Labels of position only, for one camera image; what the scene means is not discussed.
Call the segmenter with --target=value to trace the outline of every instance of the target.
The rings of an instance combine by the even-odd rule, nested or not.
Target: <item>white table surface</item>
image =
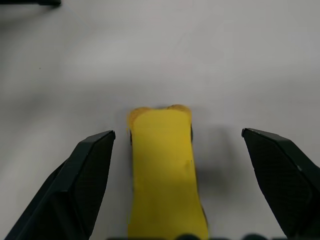
[[[0,6],[0,239],[89,135],[115,130],[91,240],[127,234],[126,114],[185,104],[210,233],[283,236],[241,129],[320,164],[320,1],[64,0]]]

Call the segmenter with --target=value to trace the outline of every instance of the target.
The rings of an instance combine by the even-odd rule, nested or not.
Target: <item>black object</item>
[[[193,234],[184,234],[179,237],[177,237],[175,240],[200,240],[197,236]]]
[[[5,240],[88,240],[103,200],[114,131],[87,137],[44,182]]]
[[[0,4],[39,4],[43,6],[59,6],[61,0],[0,0]]]
[[[320,168],[292,141],[242,130],[259,187],[288,238],[320,238]]]
[[[258,234],[249,234],[245,236],[242,240],[268,240],[268,239]]]

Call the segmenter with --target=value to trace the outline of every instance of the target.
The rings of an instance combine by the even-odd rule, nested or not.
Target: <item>white surface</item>
[[[0,238],[89,135],[114,129],[92,240],[127,234],[126,114],[193,110],[212,236],[283,236],[255,178],[243,127],[292,139],[320,164],[320,1],[64,0],[0,6]]]

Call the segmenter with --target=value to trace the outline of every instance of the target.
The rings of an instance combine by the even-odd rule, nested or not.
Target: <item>sponge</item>
[[[208,238],[192,150],[192,112],[183,105],[140,107],[127,118],[132,138],[129,238]]]

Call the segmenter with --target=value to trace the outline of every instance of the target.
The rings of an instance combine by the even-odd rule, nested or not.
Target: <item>yellow sponge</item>
[[[132,136],[134,190],[128,237],[171,240],[194,234],[207,239],[189,108],[141,107],[129,114],[127,122]]]

